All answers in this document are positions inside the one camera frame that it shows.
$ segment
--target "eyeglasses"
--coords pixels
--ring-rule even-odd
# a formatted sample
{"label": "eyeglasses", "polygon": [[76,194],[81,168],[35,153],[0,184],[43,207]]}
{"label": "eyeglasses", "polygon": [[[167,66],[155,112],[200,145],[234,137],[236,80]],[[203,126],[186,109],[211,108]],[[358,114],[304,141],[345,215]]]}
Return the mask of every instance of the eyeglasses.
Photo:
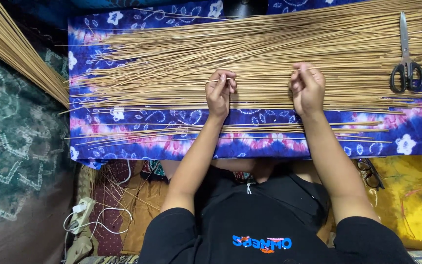
{"label": "eyeglasses", "polygon": [[356,161],[356,166],[359,170],[367,172],[367,176],[364,178],[367,186],[375,188],[377,191],[379,188],[385,189],[376,168],[372,165],[369,159],[358,159]]}

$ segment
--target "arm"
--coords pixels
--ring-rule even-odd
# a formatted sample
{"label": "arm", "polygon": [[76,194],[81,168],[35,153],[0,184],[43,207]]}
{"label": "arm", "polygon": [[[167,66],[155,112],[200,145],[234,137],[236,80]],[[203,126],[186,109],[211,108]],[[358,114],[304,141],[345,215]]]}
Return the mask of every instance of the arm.
{"label": "arm", "polygon": [[227,76],[234,78],[235,73],[218,69],[209,80],[220,80],[205,86],[208,119],[175,171],[161,212],[181,207],[195,214],[195,193],[208,171],[222,124],[229,114],[229,94],[237,87],[233,79],[226,81]]}
{"label": "arm", "polygon": [[291,76],[294,105],[320,181],[330,195],[336,223],[351,216],[380,222],[355,165],[340,146],[323,113],[325,78],[308,63],[296,63]]}

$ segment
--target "scissor blade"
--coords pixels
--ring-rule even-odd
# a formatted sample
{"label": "scissor blade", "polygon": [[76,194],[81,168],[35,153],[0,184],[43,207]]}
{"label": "scissor blade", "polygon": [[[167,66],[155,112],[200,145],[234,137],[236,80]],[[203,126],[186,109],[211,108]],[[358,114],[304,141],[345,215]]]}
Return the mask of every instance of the scissor blade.
{"label": "scissor blade", "polygon": [[400,40],[401,40],[401,56],[403,58],[408,58],[410,52],[408,49],[408,29],[407,29],[407,18],[405,12],[400,14]]}

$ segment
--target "black lamp base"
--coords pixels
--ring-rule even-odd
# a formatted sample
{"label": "black lamp base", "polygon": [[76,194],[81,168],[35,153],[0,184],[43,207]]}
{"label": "black lamp base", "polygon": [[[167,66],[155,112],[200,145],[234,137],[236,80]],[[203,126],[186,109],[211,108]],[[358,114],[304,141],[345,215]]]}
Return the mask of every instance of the black lamp base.
{"label": "black lamp base", "polygon": [[223,11],[231,19],[249,15],[266,15],[268,0],[224,0]]}

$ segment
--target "power strip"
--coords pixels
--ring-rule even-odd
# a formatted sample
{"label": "power strip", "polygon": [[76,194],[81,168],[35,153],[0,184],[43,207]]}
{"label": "power strip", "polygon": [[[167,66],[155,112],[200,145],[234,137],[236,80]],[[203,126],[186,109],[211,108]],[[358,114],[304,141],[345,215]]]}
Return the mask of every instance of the power strip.
{"label": "power strip", "polygon": [[89,197],[81,199],[78,205],[83,203],[87,205],[87,208],[82,212],[74,213],[73,217],[71,217],[71,222],[69,223],[68,229],[72,229],[70,232],[75,235],[79,234],[84,229],[85,226],[79,226],[87,224],[89,221],[89,215],[91,215],[92,209],[94,209],[95,205],[95,201]]}

